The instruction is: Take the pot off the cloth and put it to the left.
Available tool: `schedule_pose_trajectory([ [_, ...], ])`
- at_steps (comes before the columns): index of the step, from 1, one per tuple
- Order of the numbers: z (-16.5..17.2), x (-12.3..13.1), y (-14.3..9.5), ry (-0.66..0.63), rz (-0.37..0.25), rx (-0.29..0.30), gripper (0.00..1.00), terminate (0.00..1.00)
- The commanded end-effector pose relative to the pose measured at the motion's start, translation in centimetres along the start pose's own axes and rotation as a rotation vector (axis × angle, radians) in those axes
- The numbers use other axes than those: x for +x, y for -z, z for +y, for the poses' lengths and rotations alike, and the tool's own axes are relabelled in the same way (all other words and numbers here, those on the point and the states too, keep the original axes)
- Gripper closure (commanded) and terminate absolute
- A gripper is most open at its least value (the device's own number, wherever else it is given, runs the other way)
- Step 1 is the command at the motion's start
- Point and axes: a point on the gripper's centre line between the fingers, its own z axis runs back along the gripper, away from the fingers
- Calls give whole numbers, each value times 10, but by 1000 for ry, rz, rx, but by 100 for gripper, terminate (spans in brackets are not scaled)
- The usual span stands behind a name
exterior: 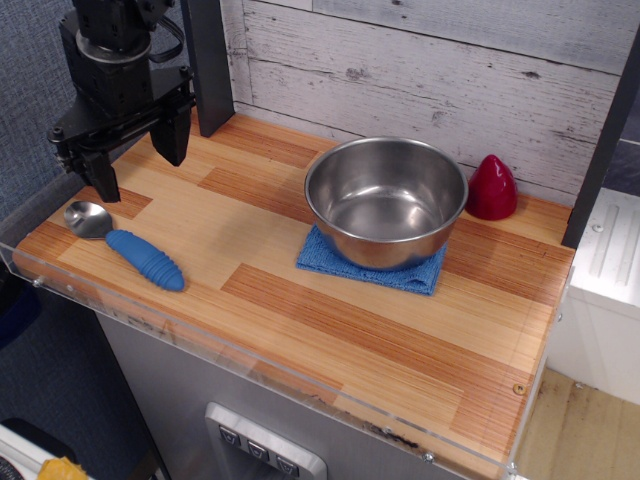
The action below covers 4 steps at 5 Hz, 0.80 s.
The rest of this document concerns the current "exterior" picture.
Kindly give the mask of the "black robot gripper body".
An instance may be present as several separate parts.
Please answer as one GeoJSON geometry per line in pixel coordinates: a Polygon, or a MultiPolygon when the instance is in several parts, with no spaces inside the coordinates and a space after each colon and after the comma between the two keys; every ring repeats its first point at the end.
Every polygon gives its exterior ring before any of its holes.
{"type": "Polygon", "coordinates": [[[188,66],[153,70],[146,53],[127,57],[99,50],[90,57],[78,46],[67,46],[65,56],[76,99],[48,139],[68,173],[81,175],[84,153],[109,154],[195,106],[188,66]]]}

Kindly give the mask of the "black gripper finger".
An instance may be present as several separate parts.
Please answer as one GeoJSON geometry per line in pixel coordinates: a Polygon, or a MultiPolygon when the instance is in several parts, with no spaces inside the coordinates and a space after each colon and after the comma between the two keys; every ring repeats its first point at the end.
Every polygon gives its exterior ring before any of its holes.
{"type": "Polygon", "coordinates": [[[152,145],[171,165],[179,167],[186,157],[190,129],[191,109],[187,109],[151,129],[152,145]]]}
{"type": "Polygon", "coordinates": [[[116,173],[107,153],[84,153],[82,165],[81,177],[96,190],[104,202],[117,203],[121,200],[116,173]]]}

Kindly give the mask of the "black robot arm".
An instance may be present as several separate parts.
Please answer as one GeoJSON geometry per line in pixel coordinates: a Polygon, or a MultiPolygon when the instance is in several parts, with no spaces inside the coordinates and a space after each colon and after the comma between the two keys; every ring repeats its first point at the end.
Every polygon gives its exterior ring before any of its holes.
{"type": "Polygon", "coordinates": [[[59,29],[76,90],[48,133],[57,160],[108,203],[120,199],[110,154],[149,134],[171,165],[186,157],[195,95],[188,66],[167,68],[185,45],[171,1],[76,1],[59,29]]]}

